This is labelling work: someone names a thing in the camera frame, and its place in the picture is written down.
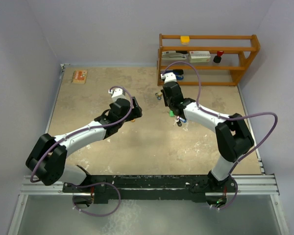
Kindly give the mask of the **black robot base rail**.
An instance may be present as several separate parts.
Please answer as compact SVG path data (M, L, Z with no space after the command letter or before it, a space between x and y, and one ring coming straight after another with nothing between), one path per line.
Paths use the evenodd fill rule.
M225 203L237 183L227 177L217 181L211 175L89 175L75 186L64 183L63 191L86 194L85 202L106 204L110 200L187 200L195 203Z

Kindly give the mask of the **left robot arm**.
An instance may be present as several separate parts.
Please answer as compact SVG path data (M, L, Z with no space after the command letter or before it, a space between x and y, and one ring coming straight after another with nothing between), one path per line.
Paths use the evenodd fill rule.
M90 174L81 166L65 166L67 157L91 143L112 136L125 122L141 116L142 108L134 96L131 101L118 98L99 117L75 131L55 137L48 133L41 135L25 162L38 177L31 181L41 181L46 186L57 181L71 183L80 192L86 192L91 187Z

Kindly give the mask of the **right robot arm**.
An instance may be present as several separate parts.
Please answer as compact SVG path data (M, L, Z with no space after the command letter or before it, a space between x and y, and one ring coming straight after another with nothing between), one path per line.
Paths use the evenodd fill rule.
M245 121L238 120L242 117L240 114L218 114L200 107L194 99L184 98L177 82L164 84L161 92L165 106L179 119L179 126L181 121L193 121L216 134L220 157L208 173L208 186L212 191L220 191L225 187L225 181L235 162L254 146L254 140Z

